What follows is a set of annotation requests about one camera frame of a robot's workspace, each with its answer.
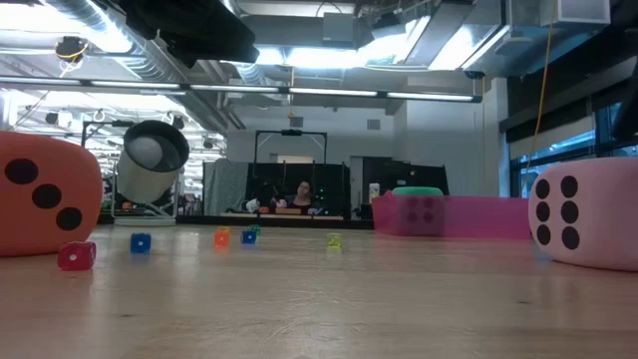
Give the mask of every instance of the person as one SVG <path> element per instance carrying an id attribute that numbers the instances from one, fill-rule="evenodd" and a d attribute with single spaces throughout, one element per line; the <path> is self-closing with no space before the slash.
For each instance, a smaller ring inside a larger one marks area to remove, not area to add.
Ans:
<path id="1" fill-rule="evenodd" d="M 310 182 L 303 180 L 297 188 L 295 199 L 288 203 L 288 208 L 299 208 L 302 214 L 308 214 L 308 209 L 312 206 L 310 194 Z"/>
<path id="2" fill-rule="evenodd" d="M 276 196 L 271 202 L 276 204 L 277 207 L 299 208 L 301 209 L 301 214 L 308 214 L 308 209 L 312 206 L 312 194 L 310 189 L 310 182 L 303 180 L 297 188 L 297 194 L 294 200 L 288 202 L 283 197 Z"/>

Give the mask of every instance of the green die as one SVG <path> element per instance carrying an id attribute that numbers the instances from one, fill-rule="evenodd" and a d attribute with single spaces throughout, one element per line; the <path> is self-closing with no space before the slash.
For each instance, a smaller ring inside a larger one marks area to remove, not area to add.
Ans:
<path id="1" fill-rule="evenodd" d="M 343 244 L 341 233 L 328 233 L 328 246 L 331 248 L 341 248 Z"/>
<path id="2" fill-rule="evenodd" d="M 259 224 L 251 224 L 248 227 L 248 230 L 254 231 L 257 235 L 261 234 L 261 226 Z"/>

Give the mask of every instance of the gray curtain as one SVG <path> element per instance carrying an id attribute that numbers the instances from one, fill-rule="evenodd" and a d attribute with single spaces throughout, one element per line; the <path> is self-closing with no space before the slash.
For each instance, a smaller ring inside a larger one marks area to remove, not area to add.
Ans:
<path id="1" fill-rule="evenodd" d="M 227 159 L 204 164 L 204 215 L 221 215 L 228 208 L 241 210 L 248 165 Z"/>

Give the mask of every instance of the black dot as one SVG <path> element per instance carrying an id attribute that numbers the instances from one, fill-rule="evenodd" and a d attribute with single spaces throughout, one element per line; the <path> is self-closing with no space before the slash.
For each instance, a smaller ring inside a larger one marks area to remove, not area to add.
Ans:
<path id="1" fill-rule="evenodd" d="M 567 227 L 562 231 L 562 243 L 567 249 L 574 250 L 580 244 L 580 235 L 574 227 Z"/>
<path id="2" fill-rule="evenodd" d="M 560 208 L 560 215 L 562 216 L 562 220 L 569 224 L 573 224 L 578 219 L 578 205 L 571 200 L 568 200 Z"/>
<path id="3" fill-rule="evenodd" d="M 574 176 L 567 176 L 560 182 L 560 190 L 567 198 L 572 198 L 578 192 L 578 181 Z"/>
<path id="4" fill-rule="evenodd" d="M 549 182 L 547 179 L 541 179 L 536 184 L 536 196 L 540 199 L 546 199 L 549 195 Z"/>
<path id="5" fill-rule="evenodd" d="M 536 238 L 538 238 L 538 242 L 542 245 L 548 245 L 551 240 L 551 232 L 549 231 L 549 227 L 545 224 L 542 224 L 536 230 Z"/>
<path id="6" fill-rule="evenodd" d="M 52 184 L 42 184 L 33 191 L 31 199 L 39 208 L 51 209 L 60 204 L 62 192 Z"/>
<path id="7" fill-rule="evenodd" d="M 58 226 L 62 230 L 73 230 L 82 224 L 82 213 L 77 208 L 64 208 L 58 213 Z"/>
<path id="8" fill-rule="evenodd" d="M 38 167 L 31 160 L 13 160 L 4 169 L 4 174 L 15 184 L 29 184 L 38 177 Z"/>
<path id="9" fill-rule="evenodd" d="M 549 219 L 549 204 L 541 202 L 536 206 L 536 217 L 540 221 L 547 221 Z"/>

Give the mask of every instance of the green cushion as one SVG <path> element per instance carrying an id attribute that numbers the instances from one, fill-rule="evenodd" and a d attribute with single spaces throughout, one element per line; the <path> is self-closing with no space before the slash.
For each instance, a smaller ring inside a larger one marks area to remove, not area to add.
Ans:
<path id="1" fill-rule="evenodd" d="M 392 193 L 395 195 L 443 195 L 443 192 L 436 187 L 396 187 Z"/>

